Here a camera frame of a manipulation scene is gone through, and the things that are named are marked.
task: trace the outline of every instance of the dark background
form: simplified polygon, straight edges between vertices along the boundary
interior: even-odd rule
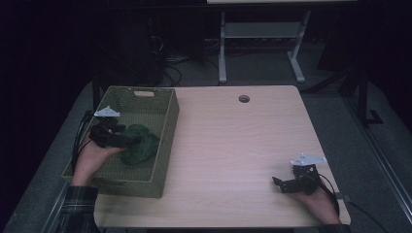
[[[338,72],[356,63],[365,69],[412,130],[409,9],[407,1],[374,1],[339,17],[315,11],[306,38],[327,40],[320,68]],[[187,49],[205,36],[214,36],[209,28],[215,28],[210,23],[216,22],[216,16],[164,15],[170,24],[152,30],[164,35],[170,47]],[[192,18],[191,23],[180,27],[186,18]],[[86,10],[74,1],[0,1],[0,229],[93,76],[103,84],[155,85],[161,80],[161,58],[153,56],[151,43],[145,40],[153,33],[146,23],[145,16]],[[191,40],[179,40],[185,33]],[[129,48],[134,53],[127,53]],[[191,46],[189,52],[201,56],[198,49]],[[142,65],[130,68],[130,60]]]

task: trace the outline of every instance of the gray carpet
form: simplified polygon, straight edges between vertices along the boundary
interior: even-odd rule
[[[252,53],[227,58],[227,83],[225,85],[292,84],[299,89],[307,88],[327,78],[332,73],[316,69],[322,45],[305,45],[298,60],[306,83],[300,84],[293,77],[285,50],[272,53]],[[173,67],[182,73],[181,86],[204,86],[218,84],[217,56],[208,56],[208,61],[188,61]],[[177,80],[178,73],[167,69]],[[168,86],[165,79],[160,86]],[[304,104],[314,124],[325,151],[330,168],[340,191],[349,195],[359,206],[375,216],[390,232],[412,232],[411,223],[400,208],[398,201],[383,175],[374,150],[363,135],[347,99],[337,94],[340,82],[333,83],[315,94],[302,94]],[[385,124],[371,125],[370,132],[385,152],[396,174],[412,193],[412,137],[393,112],[385,96],[373,84],[369,86],[369,107],[378,112]],[[5,232],[42,232],[48,221],[56,198],[65,182],[61,179],[67,164],[79,121],[86,110],[91,110],[91,85],[87,85],[61,126],[44,161],[38,169],[26,193],[18,204],[15,214]],[[356,232],[381,232],[375,223],[361,212],[348,205]],[[124,229],[107,229],[106,232],[125,232]],[[144,229],[129,229],[128,232],[144,232]],[[316,232],[315,229],[295,229],[295,232]]]

